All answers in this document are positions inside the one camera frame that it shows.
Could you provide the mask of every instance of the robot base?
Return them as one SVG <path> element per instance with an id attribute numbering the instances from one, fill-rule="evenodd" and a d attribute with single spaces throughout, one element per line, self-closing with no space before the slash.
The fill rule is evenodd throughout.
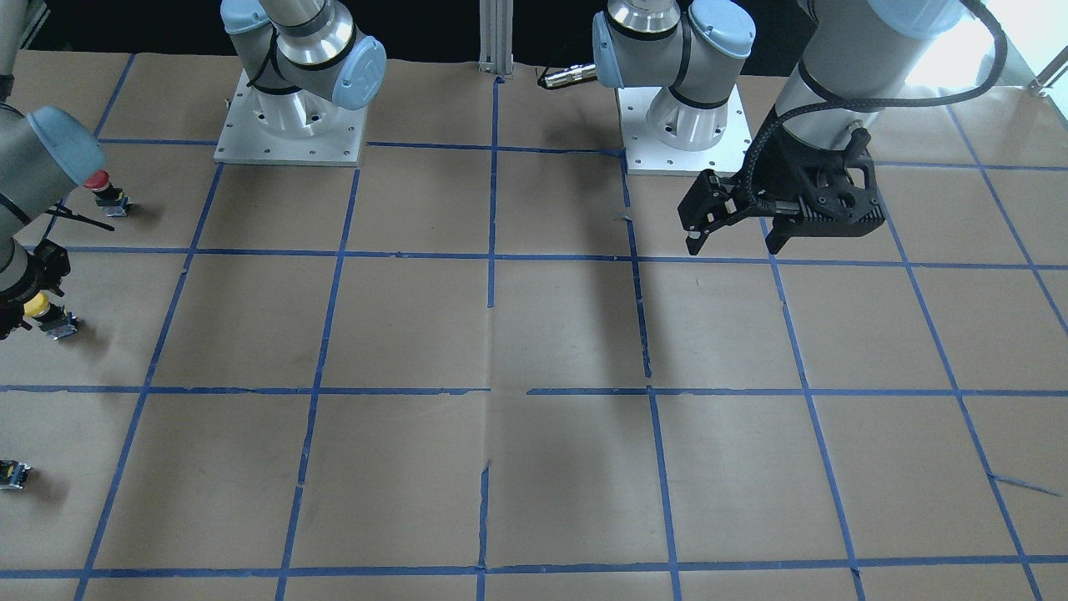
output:
<path id="1" fill-rule="evenodd" d="M 235 164 L 308 164 L 358 167 L 367 109 L 345 110 L 330 129 L 311 138 L 279 138 L 256 120 L 254 100 L 242 70 L 230 102 L 226 125 L 215 148 L 216 162 Z"/>
<path id="2" fill-rule="evenodd" d="M 645 113 L 660 88 L 623 88 L 617 90 L 619 124 L 627 148 L 627 172 L 638 175 L 689 175 L 705 169 L 729 175 L 741 169 L 752 138 L 741 106 L 738 88 L 731 91 L 727 126 L 720 142 L 706 151 L 681 151 L 657 139 L 645 121 Z"/>

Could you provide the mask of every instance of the aluminum extrusion post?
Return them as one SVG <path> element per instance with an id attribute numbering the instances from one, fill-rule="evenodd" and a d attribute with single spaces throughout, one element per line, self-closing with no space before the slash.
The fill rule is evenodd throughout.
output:
<path id="1" fill-rule="evenodd" d="M 512 77 L 512 5 L 513 0 L 481 0 L 478 68 L 484 73 Z"/>

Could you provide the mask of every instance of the robotic arm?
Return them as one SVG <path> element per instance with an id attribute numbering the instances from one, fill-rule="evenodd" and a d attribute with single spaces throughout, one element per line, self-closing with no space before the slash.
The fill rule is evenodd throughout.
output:
<path id="1" fill-rule="evenodd" d="M 223 0 L 220 13 L 245 75 L 216 160 L 354 163 L 360 109 L 386 75 L 381 43 L 337 0 Z"/>
<path id="2" fill-rule="evenodd" d="M 768 250 L 794 236 L 861 236 L 883 221 L 867 126 L 888 107 L 974 98 L 1001 75 L 1007 42 L 980 0 L 800 0 L 818 26 L 774 108 L 734 172 L 704 169 L 678 205 L 691 254 L 708 235 L 747 217 L 773 217 Z M 974 13 L 994 38 L 994 66 L 974 90 L 939 98 L 895 97 L 934 39 Z M 664 144 L 703 151 L 721 141 L 727 95 L 755 28 L 731 0 L 610 0 L 594 18 L 592 65 L 547 89 L 598 78 L 610 88 L 659 86 L 646 123 Z"/>
<path id="3" fill-rule="evenodd" d="M 747 217 L 773 217 L 766 239 L 778 253 L 794 236 L 861 236 L 885 221 L 866 126 L 886 107 L 929 107 L 974 98 L 1001 75 L 1007 41 L 979 0 L 802 1 L 816 33 L 753 139 L 742 169 L 708 169 L 678 215 L 696 254 L 708 235 Z M 974 13 L 994 38 L 994 64 L 977 88 L 937 98 L 895 97 L 924 51 Z"/>
<path id="4" fill-rule="evenodd" d="M 26 15 L 26 0 L 0 0 L 0 341 L 35 320 L 54 339 L 77 332 L 76 318 L 51 303 L 43 289 L 63 296 L 60 282 L 70 272 L 66 250 L 44 239 L 32 251 L 14 235 L 44 213 L 74 216 L 50 207 L 84 185 L 110 216 L 126 213 L 127 199 L 108 180 L 99 143 L 73 116 L 56 107 L 28 115 L 6 104 L 14 82 L 15 54 Z"/>

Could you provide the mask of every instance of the metal connector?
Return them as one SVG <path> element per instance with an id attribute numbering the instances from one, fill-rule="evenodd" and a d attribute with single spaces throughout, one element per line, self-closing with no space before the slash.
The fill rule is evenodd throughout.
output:
<path id="1" fill-rule="evenodd" d="M 552 75 L 539 77 L 537 84 L 546 90 L 556 90 L 559 88 L 566 88 L 567 85 L 584 83 L 595 79 L 597 79 L 597 65 L 595 63 L 577 64 L 563 70 L 557 70 Z"/>

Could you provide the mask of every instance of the light blue joint cap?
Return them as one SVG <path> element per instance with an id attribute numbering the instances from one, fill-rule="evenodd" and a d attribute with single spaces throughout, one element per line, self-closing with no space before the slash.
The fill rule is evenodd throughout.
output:
<path id="1" fill-rule="evenodd" d="M 222 0 L 219 14 L 222 16 L 223 29 L 231 35 L 252 31 L 270 22 L 260 0 Z"/>
<path id="2" fill-rule="evenodd" d="M 352 48 L 334 82 L 330 101 L 348 110 L 358 110 L 378 93 L 386 77 L 386 48 L 368 35 Z"/>
<path id="3" fill-rule="evenodd" d="M 597 65 L 597 80 L 601 85 L 624 88 L 619 60 L 615 57 L 615 45 L 604 13 L 594 15 L 594 64 Z"/>
<path id="4" fill-rule="evenodd" d="M 933 39 L 964 16 L 959 0 L 868 0 L 886 25 L 915 39 Z"/>
<path id="5" fill-rule="evenodd" d="M 41 107 L 26 117 L 41 144 L 75 185 L 104 167 L 100 142 L 78 120 L 56 107 Z"/>
<path id="6" fill-rule="evenodd" d="M 756 23 L 731 0 L 693 0 L 690 22 L 709 44 L 736 59 L 749 57 L 756 38 Z"/>

